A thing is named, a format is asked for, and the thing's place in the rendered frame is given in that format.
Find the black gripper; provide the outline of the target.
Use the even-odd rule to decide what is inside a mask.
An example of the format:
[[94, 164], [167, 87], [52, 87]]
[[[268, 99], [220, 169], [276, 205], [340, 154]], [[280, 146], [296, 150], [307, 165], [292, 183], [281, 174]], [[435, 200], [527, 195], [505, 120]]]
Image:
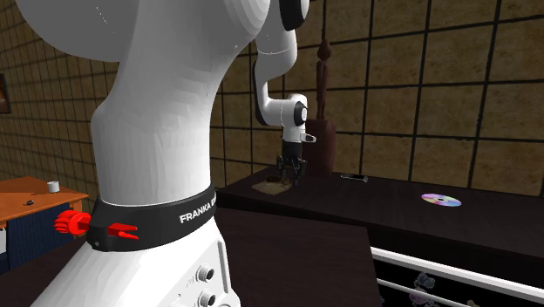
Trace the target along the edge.
[[290, 142], [285, 140], [282, 142], [282, 156], [276, 157], [277, 172], [281, 181], [285, 181], [287, 178], [284, 161], [292, 162], [294, 172], [293, 182], [296, 186], [307, 167], [307, 161], [302, 160], [301, 142]]

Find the tan flat mat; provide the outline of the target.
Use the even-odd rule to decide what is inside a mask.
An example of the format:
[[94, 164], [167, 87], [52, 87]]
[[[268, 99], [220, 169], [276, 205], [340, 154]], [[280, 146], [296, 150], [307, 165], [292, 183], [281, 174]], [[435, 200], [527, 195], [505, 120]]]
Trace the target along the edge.
[[276, 176], [267, 177], [264, 181], [252, 186], [254, 190], [267, 195], [277, 195], [288, 191], [291, 187], [292, 183], [290, 180]]

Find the dark brown wooden figure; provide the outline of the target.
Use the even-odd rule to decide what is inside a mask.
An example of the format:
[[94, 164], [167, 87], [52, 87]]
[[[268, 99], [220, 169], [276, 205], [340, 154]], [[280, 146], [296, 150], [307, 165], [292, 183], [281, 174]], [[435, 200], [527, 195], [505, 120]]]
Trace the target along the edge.
[[328, 59], [331, 56], [330, 43], [326, 38], [319, 45], [316, 63], [316, 118], [306, 122], [307, 131], [316, 136], [315, 143], [308, 143], [303, 156], [308, 161], [307, 175], [329, 177], [336, 157], [336, 125], [325, 119], [328, 85]]

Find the dark cabinet with white rails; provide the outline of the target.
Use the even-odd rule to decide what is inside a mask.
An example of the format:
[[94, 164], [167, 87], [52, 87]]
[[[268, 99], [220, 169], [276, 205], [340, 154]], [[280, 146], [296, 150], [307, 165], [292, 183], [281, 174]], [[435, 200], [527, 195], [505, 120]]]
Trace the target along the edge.
[[[303, 177], [288, 191], [252, 188], [268, 167], [218, 192], [224, 208], [363, 226], [370, 245], [544, 290], [544, 198], [370, 177]], [[443, 207], [421, 199], [442, 194]]]

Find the shiny compact disc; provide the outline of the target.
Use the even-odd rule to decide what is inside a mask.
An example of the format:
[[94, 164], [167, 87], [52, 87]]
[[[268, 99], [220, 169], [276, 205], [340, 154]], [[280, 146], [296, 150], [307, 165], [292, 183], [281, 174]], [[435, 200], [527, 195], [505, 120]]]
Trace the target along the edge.
[[459, 207], [462, 202], [451, 196], [442, 194], [422, 194], [421, 199], [443, 207]]

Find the orange desk with blue front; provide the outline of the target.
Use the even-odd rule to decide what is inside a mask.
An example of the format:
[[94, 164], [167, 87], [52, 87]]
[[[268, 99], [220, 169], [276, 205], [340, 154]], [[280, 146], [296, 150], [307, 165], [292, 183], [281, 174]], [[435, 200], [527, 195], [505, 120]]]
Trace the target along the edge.
[[[0, 263], [15, 269], [74, 240], [54, 228], [58, 215], [82, 209], [87, 194], [59, 185], [50, 193], [46, 181], [30, 176], [0, 181]], [[25, 203], [33, 200], [34, 204]]]

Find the dark framed wall picture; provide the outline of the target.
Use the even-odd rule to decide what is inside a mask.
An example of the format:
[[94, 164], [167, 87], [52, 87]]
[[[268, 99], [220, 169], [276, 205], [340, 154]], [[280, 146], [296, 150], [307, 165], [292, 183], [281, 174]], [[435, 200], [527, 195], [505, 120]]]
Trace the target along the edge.
[[11, 107], [5, 76], [0, 72], [0, 114], [2, 113], [11, 113]]

